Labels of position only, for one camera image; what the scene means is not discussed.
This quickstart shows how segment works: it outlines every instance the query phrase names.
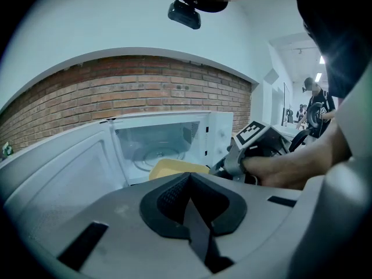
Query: red brick wall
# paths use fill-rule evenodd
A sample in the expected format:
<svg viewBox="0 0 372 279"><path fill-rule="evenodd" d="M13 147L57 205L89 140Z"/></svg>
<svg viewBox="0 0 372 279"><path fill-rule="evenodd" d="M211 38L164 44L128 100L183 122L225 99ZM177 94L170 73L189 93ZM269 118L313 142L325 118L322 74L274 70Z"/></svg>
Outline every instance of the red brick wall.
<svg viewBox="0 0 372 279"><path fill-rule="evenodd" d="M0 115L0 146L19 151L96 119L164 110L234 112L247 124L251 84L209 66L150 56L103 58L61 70L16 98Z"/></svg>

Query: microwave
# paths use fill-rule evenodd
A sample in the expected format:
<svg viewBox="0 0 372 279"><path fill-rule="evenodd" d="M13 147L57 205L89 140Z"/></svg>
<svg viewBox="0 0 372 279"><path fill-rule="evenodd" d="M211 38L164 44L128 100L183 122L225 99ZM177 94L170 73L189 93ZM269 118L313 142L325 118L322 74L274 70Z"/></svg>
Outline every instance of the microwave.
<svg viewBox="0 0 372 279"><path fill-rule="evenodd" d="M16 228L43 237L115 191L148 181L163 158L212 167L228 152L233 113L129 114L44 139L0 163L0 197Z"/></svg>

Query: ceiling light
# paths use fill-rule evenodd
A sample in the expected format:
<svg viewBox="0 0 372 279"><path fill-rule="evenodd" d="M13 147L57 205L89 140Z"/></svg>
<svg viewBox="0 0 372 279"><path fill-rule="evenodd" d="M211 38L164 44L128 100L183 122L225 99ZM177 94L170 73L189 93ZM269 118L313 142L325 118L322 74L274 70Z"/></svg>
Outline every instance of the ceiling light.
<svg viewBox="0 0 372 279"><path fill-rule="evenodd" d="M318 74L316 75L315 81L316 81L316 82L319 82L320 77L321 77L321 73L318 73Z"/></svg>

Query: black shirt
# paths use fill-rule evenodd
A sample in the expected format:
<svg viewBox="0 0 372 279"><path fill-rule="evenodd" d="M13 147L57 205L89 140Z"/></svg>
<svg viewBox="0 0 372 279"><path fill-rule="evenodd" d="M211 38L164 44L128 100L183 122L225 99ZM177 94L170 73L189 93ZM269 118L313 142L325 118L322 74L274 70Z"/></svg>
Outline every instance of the black shirt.
<svg viewBox="0 0 372 279"><path fill-rule="evenodd" d="M372 57L371 0L297 0L305 29L325 60L329 93L344 98Z"/></svg>
<svg viewBox="0 0 372 279"><path fill-rule="evenodd" d="M317 96L313 96L310 98L308 109L311 107L312 104L320 102L323 106L320 108L320 114L329 113L335 109L335 103L333 102L332 96L328 94L327 91L320 90ZM310 135L315 138L319 138L323 132L327 129L328 125L330 124L331 120L323 120L323 125L318 129L315 129Z"/></svg>
<svg viewBox="0 0 372 279"><path fill-rule="evenodd" d="M304 109L300 109L300 110L298 110L297 111L297 114L296 114L296 118L298 118L298 116L300 115L300 114L302 114L302 117L305 115L305 110Z"/></svg>

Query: open microwave door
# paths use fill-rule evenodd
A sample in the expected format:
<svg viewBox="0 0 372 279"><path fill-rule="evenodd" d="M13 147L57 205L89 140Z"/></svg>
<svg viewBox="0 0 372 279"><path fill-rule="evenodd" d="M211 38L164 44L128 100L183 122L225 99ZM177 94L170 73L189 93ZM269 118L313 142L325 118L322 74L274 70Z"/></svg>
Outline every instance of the open microwave door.
<svg viewBox="0 0 372 279"><path fill-rule="evenodd" d="M109 123L38 142L0 164L1 198L16 227L40 240L100 197L128 186Z"/></svg>

